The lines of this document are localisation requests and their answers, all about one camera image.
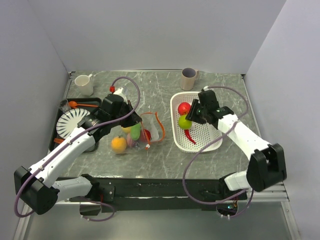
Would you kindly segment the green pear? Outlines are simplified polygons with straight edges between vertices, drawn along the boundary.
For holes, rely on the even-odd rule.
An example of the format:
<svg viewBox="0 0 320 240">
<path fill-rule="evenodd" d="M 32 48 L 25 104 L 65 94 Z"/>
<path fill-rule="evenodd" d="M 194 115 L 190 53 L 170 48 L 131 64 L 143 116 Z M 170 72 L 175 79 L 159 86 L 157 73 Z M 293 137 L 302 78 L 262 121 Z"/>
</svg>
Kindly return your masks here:
<svg viewBox="0 0 320 240">
<path fill-rule="evenodd" d="M 192 127 L 192 121 L 186 119 L 187 115 L 181 115 L 178 119 L 178 126 L 183 130 L 189 130 Z"/>
</svg>

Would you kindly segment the orange peach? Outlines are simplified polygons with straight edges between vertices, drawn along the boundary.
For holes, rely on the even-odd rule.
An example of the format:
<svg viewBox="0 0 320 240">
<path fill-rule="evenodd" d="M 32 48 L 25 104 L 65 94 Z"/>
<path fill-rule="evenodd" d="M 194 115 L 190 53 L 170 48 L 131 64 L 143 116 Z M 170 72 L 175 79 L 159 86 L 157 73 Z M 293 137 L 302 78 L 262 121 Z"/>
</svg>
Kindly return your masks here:
<svg viewBox="0 0 320 240">
<path fill-rule="evenodd" d="M 116 154 L 122 154 L 127 148 L 127 141 L 122 136 L 114 137 L 111 141 L 111 148 Z"/>
</svg>

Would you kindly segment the clear zip top bag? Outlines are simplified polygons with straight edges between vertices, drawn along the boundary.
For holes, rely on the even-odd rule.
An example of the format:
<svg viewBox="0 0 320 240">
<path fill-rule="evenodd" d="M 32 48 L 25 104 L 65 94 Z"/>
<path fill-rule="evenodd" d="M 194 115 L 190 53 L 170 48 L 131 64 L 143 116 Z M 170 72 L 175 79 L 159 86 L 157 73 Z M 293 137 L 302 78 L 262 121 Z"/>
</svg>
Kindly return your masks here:
<svg viewBox="0 0 320 240">
<path fill-rule="evenodd" d="M 131 149 L 148 150 L 165 138 L 166 131 L 156 111 L 144 112 L 140 117 L 142 119 L 140 123 L 122 128 L 123 134 L 111 140 L 111 149 L 116 154 L 124 154 Z"/>
</svg>

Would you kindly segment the purple onion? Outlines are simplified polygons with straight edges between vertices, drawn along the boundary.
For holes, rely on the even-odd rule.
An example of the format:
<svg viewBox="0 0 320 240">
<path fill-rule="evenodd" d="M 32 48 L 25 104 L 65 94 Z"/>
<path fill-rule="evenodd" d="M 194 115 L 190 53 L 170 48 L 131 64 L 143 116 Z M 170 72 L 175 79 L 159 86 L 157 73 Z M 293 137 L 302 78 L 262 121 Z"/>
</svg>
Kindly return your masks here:
<svg viewBox="0 0 320 240">
<path fill-rule="evenodd" d="M 136 141 L 132 139 L 131 134 L 128 133 L 126 136 L 127 146 L 130 148 L 134 148 L 136 146 Z"/>
</svg>

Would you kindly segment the green bitter gourd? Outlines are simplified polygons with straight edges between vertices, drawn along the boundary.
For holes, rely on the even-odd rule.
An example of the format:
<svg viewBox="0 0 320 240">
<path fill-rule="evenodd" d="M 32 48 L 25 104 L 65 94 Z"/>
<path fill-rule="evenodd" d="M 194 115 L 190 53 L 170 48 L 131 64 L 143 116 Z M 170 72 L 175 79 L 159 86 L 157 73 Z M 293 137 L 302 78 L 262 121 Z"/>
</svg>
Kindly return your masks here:
<svg viewBox="0 0 320 240">
<path fill-rule="evenodd" d="M 130 129 L 130 136 L 132 140 L 137 141 L 140 138 L 141 135 L 141 125 L 140 123 L 134 125 Z"/>
</svg>

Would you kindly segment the dark red wrinkled fruit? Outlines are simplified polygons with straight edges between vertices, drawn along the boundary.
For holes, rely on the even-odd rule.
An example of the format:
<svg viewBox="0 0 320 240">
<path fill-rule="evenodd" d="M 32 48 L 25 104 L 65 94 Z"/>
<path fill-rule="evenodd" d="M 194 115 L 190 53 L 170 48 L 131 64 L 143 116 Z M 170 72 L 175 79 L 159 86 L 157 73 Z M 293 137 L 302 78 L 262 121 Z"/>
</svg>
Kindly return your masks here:
<svg viewBox="0 0 320 240">
<path fill-rule="evenodd" d="M 144 142 L 147 143 L 148 141 L 151 140 L 151 133 L 149 130 L 147 129 L 143 129 L 140 131 L 140 137 L 139 137 L 139 141 L 140 142 Z"/>
</svg>

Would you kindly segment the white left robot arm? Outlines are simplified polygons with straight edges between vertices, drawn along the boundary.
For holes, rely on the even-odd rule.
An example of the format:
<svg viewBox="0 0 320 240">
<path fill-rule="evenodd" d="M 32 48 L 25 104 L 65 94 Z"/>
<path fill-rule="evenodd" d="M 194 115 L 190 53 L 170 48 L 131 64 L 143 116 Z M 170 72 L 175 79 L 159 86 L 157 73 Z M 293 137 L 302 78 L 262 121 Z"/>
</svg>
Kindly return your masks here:
<svg viewBox="0 0 320 240">
<path fill-rule="evenodd" d="M 132 127 L 142 119 L 124 95 L 111 93 L 102 105 L 85 116 L 71 134 L 46 157 L 29 168 L 20 166 L 13 174 L 16 199 L 27 204 L 33 213 L 42 215 L 57 202 L 83 197 L 100 198 L 99 182 L 88 174 L 69 180 L 58 180 L 60 174 L 89 147 L 117 126 Z"/>
</svg>

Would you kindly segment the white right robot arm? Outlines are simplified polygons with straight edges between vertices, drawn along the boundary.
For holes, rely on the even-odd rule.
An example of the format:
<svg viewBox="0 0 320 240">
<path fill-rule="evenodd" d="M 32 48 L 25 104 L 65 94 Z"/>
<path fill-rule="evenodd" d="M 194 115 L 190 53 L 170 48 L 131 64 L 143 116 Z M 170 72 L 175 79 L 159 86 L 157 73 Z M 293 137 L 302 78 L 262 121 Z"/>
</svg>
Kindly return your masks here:
<svg viewBox="0 0 320 240">
<path fill-rule="evenodd" d="M 186 117 L 197 124 L 210 124 L 228 136 L 245 154 L 247 170 L 231 173 L 222 178 L 219 195 L 232 198 L 237 190 L 253 189 L 261 192 L 287 179 L 284 149 L 278 143 L 263 140 L 246 125 L 229 107 L 220 106 L 215 92 L 208 86 L 192 101 Z"/>
</svg>

